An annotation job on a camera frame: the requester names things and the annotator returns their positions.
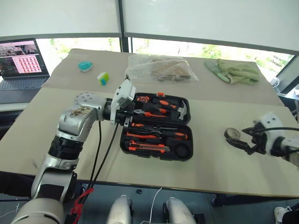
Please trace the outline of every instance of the white robot leg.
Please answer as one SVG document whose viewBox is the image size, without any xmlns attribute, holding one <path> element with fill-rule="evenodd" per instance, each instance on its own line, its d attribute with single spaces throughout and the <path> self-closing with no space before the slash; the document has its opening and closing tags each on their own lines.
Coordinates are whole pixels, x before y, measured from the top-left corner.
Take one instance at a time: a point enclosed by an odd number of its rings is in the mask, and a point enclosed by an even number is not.
<svg viewBox="0 0 299 224">
<path fill-rule="evenodd" d="M 170 197 L 163 205 L 164 218 L 169 223 L 196 224 L 187 206 L 179 199 Z"/>
<path fill-rule="evenodd" d="M 122 195 L 113 203 L 106 224 L 131 224 L 133 204 L 129 197 Z"/>
</svg>

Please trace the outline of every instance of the floor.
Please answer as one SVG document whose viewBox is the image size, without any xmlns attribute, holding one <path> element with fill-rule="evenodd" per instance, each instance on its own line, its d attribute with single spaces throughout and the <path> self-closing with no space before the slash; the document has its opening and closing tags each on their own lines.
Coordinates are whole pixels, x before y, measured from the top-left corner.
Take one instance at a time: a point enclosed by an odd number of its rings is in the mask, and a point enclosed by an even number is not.
<svg viewBox="0 0 299 224">
<path fill-rule="evenodd" d="M 115 199 L 120 195 L 128 195 L 134 205 L 133 224 L 139 224 L 143 220 L 149 220 L 150 208 L 157 189 L 135 188 L 127 186 L 97 185 L 92 196 L 85 203 L 84 212 L 80 224 L 101 224 L 105 223 L 109 210 Z M 273 210 L 277 206 L 293 206 L 299 203 L 299 199 L 265 202 L 247 205 L 231 205 L 214 208 L 210 205 L 210 200 L 214 194 L 186 192 L 180 190 L 161 190 L 155 200 L 153 207 L 152 223 L 162 223 L 162 205 L 169 197 L 175 197 L 185 203 L 193 214 L 204 214 L 207 224 L 274 224 Z M 12 196 L 1 195 L 0 198 L 14 198 Z M 17 204 L 19 208 L 25 202 L 0 202 L 0 223 L 8 224 L 15 216 Z M 64 207 L 65 214 L 68 213 L 73 203 L 67 203 Z"/>
</svg>

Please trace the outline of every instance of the shoe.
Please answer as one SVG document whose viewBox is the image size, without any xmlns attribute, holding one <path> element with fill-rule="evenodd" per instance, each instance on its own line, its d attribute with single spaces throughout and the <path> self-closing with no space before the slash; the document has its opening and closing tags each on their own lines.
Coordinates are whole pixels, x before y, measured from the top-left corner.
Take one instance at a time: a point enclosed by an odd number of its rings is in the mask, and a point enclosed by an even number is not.
<svg viewBox="0 0 299 224">
<path fill-rule="evenodd" d="M 276 207 L 274 209 L 274 216 L 275 216 L 275 224 L 282 223 L 282 217 L 285 213 L 291 211 L 291 208 L 288 206 L 286 208 L 283 207 Z"/>
</svg>

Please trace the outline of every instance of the laptop screen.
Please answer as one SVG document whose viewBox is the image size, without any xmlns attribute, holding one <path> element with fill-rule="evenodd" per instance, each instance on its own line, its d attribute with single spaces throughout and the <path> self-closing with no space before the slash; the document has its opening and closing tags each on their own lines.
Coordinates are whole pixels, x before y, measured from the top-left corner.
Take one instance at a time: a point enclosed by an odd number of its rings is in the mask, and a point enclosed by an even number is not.
<svg viewBox="0 0 299 224">
<path fill-rule="evenodd" d="M 4 79 L 49 75 L 34 38 L 0 42 L 0 75 Z"/>
</svg>

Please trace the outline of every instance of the black tool case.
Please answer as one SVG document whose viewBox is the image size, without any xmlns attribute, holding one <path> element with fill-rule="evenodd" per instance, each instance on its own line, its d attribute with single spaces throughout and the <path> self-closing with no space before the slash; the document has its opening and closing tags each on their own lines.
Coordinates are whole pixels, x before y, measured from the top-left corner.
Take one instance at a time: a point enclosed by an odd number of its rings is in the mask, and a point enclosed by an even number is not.
<svg viewBox="0 0 299 224">
<path fill-rule="evenodd" d="M 163 105 L 159 100 L 162 100 L 163 103 L 166 101 L 169 104 Z M 144 114 L 134 113 L 130 118 L 130 121 L 125 122 L 121 133 L 120 146 L 125 153 L 135 154 L 142 157 L 160 157 L 161 160 L 186 161 L 192 158 L 192 131 L 191 128 L 186 125 L 191 119 L 190 107 L 187 99 L 164 95 L 163 93 L 136 93 L 133 102 L 135 103 L 135 110 L 143 110 L 154 115 L 166 117 L 147 117 Z M 178 106 L 182 108 L 184 107 L 184 104 L 186 110 L 185 115 L 181 120 L 179 119 L 180 112 L 178 112 L 177 109 L 172 109 L 172 107 Z M 160 112 L 157 108 L 165 109 L 166 114 Z M 148 127 L 150 127 L 151 130 L 158 130 L 162 133 L 140 133 L 140 131 L 143 132 L 144 130 L 147 130 Z M 160 150 L 160 148 L 158 148 L 158 150 L 148 150 L 139 148 L 138 146 L 140 144 L 150 145 L 150 147 L 152 145 L 163 145 L 168 148 L 166 150 Z"/>
</svg>

